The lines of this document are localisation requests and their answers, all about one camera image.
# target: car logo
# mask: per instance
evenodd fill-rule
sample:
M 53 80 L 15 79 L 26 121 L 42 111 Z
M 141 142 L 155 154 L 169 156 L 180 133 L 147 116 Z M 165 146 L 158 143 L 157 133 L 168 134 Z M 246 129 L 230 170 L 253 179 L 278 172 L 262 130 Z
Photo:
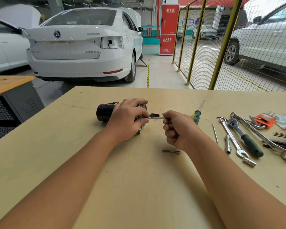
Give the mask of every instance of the car logo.
M 54 31 L 54 37 L 55 38 L 60 38 L 60 32 L 58 30 Z

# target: black cylinder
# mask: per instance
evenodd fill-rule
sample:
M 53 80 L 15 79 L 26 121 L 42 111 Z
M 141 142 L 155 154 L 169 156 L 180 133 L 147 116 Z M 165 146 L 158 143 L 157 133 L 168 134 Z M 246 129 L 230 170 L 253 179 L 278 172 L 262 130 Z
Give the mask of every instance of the black cylinder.
M 100 104 L 96 109 L 96 117 L 99 121 L 108 122 L 115 104 Z

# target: red reflector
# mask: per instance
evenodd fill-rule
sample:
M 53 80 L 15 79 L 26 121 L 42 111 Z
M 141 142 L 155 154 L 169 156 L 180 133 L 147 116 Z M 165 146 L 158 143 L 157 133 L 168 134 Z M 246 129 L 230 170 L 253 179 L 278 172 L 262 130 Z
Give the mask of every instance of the red reflector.
M 103 72 L 105 75 L 107 74 L 112 74 L 112 73 L 117 73 L 117 72 L 120 72 L 122 71 L 123 69 L 120 69 L 120 70 L 116 70 L 116 71 L 108 71 L 108 72 Z

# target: car wheel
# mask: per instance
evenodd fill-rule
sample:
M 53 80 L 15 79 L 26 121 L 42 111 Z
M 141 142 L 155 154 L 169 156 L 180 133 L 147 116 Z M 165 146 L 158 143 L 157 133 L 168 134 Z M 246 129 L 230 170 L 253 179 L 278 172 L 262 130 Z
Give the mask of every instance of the car wheel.
M 139 59 L 142 59 L 142 58 L 143 58 L 143 43 L 142 43 L 142 53 Z
M 136 79 L 136 58 L 134 53 L 132 54 L 130 73 L 124 79 L 128 83 L 131 83 Z
M 239 44 L 237 41 L 230 41 L 224 60 L 226 64 L 235 65 L 239 62 Z

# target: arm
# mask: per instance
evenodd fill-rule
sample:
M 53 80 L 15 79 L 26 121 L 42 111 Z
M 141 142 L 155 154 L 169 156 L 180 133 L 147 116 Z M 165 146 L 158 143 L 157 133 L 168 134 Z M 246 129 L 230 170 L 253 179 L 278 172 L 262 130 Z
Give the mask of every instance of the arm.
M 184 150 L 195 165 L 227 229 L 286 228 L 286 205 L 242 171 L 193 120 L 168 111 L 167 142 Z
M 92 190 L 108 154 L 130 139 L 148 117 L 144 99 L 126 99 L 117 105 L 104 130 L 41 182 L 0 220 L 0 229 L 71 228 Z

